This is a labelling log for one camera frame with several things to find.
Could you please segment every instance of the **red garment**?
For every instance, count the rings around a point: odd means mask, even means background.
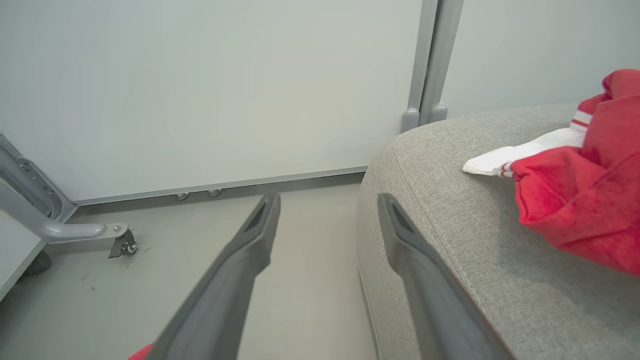
[[[520,222],[560,250],[640,275],[640,71],[617,70],[602,86],[572,121],[588,126],[581,149],[510,164]]]
[[[151,351],[151,344],[147,345],[139,352],[133,354],[133,356],[131,356],[129,360],[145,360],[150,351]]]

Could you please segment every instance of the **gray upholstery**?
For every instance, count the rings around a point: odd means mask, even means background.
[[[396,196],[519,359],[640,357],[640,279],[550,246],[518,223],[514,180],[465,161],[568,125],[575,104],[486,113],[396,137],[358,201],[358,259],[379,357],[418,359],[403,284],[389,267],[377,195]]]

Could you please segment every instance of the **gray floor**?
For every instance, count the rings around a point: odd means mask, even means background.
[[[107,259],[109,245],[93,244],[54,254],[0,305],[0,358],[127,359],[157,338],[259,194],[276,190],[286,192],[271,265],[256,280],[238,358],[375,359],[356,271],[360,178],[82,208],[72,222],[128,222],[138,253]]]

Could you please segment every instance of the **gray metal frame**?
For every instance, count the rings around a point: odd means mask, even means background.
[[[420,103],[418,126],[447,118],[447,106],[440,104],[442,88],[453,52],[464,0],[440,0],[436,16],[431,57]]]
[[[0,178],[53,221],[65,222],[76,210],[60,189],[1,133]]]
[[[137,246],[125,223],[64,224],[76,210],[76,206],[2,134],[0,178],[6,182],[0,182],[0,209],[47,244],[126,239],[126,244],[123,244],[133,247],[127,249],[119,244],[116,249],[112,249],[110,257],[136,251]]]
[[[431,52],[431,41],[433,38],[433,28],[436,22],[438,10],[438,0],[422,0],[420,10],[420,25],[418,27],[418,40],[415,47],[415,59],[413,61],[413,75],[409,90],[409,101],[407,110],[402,116],[400,132],[404,133],[418,126],[420,118],[420,103],[422,102],[422,91],[424,89],[427,67],[429,65],[429,54]]]
[[[440,104],[464,0],[423,0],[409,104],[400,132],[447,118]]]

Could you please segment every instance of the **white wall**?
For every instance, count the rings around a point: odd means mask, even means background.
[[[638,0],[465,0],[440,103],[448,119],[579,102],[640,68]]]
[[[368,165],[421,0],[6,0],[0,131],[74,201]]]

